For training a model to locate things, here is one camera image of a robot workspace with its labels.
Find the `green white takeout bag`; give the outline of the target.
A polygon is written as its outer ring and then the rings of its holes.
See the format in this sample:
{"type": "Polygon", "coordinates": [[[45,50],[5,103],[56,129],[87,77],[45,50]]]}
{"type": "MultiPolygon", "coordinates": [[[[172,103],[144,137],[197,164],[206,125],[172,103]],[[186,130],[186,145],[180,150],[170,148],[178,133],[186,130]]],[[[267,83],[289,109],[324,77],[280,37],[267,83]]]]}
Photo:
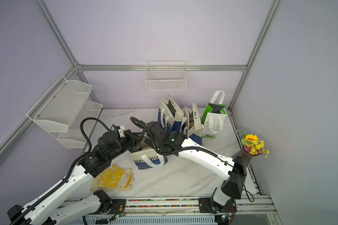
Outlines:
{"type": "Polygon", "coordinates": [[[225,92],[216,91],[207,104],[201,119],[202,137],[216,138],[217,133],[224,127],[227,111],[224,102],[225,92]]]}

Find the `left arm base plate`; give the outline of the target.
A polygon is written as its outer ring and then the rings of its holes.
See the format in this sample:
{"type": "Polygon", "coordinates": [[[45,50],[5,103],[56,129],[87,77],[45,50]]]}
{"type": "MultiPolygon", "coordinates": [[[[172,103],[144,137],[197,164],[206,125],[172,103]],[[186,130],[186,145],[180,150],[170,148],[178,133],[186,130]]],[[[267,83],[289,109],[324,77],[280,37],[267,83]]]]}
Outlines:
{"type": "Polygon", "coordinates": [[[106,201],[101,203],[99,209],[95,212],[96,214],[120,214],[124,212],[126,206],[126,199],[111,199],[110,201],[106,201]]]}

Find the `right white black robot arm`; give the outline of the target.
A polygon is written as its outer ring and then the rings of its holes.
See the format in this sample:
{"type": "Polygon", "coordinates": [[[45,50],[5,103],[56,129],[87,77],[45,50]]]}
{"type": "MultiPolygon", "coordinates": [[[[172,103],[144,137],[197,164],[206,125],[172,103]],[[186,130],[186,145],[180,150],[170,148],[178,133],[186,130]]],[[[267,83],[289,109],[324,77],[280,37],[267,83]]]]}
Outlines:
{"type": "Polygon", "coordinates": [[[214,172],[223,182],[214,191],[211,203],[224,207],[229,200],[240,199],[245,192],[250,202],[254,195],[247,190],[245,180],[247,163],[239,156],[219,155],[178,131],[168,132],[157,122],[145,123],[135,117],[131,122],[147,136],[147,144],[160,156],[176,155],[189,159],[214,172]]]}

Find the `blue beige tote bag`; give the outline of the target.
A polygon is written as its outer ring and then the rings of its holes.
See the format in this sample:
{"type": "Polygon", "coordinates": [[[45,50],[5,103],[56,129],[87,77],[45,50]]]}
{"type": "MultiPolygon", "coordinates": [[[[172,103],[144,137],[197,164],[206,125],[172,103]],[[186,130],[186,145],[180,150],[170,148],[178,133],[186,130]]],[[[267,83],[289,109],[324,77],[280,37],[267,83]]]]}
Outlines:
{"type": "Polygon", "coordinates": [[[160,99],[158,123],[168,132],[184,133],[187,118],[180,106],[167,94],[168,99],[160,99]]]}
{"type": "Polygon", "coordinates": [[[203,127],[197,105],[192,103],[192,109],[185,107],[184,117],[179,131],[197,144],[202,145],[203,127]]]}
{"type": "Polygon", "coordinates": [[[131,153],[131,157],[139,170],[146,170],[154,167],[160,167],[168,162],[166,156],[158,154],[145,141],[147,137],[143,137],[139,143],[136,152],[131,153]]]}

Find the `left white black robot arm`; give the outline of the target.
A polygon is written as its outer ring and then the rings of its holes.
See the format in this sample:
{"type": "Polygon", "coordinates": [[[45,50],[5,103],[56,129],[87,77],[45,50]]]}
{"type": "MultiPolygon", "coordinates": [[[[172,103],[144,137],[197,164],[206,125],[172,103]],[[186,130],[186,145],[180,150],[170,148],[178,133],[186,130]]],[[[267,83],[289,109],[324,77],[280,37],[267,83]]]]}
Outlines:
{"type": "Polygon", "coordinates": [[[91,213],[117,214],[122,205],[115,207],[111,197],[102,189],[72,205],[61,207],[80,187],[93,181],[112,160],[126,151],[135,152],[144,137],[143,132],[122,130],[115,125],[89,151],[71,164],[68,173],[48,191],[24,206],[15,205],[8,210],[12,225],[65,225],[91,213]]]}

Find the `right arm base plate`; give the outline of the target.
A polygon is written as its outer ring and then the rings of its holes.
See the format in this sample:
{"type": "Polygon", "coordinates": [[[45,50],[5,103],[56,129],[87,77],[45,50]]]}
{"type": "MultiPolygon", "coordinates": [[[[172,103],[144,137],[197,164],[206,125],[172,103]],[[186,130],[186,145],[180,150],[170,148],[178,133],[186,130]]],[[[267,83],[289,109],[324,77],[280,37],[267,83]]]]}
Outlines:
{"type": "Polygon", "coordinates": [[[199,198],[199,211],[200,213],[235,213],[237,212],[235,199],[231,198],[227,203],[222,206],[215,203],[211,198],[199,198]]]}

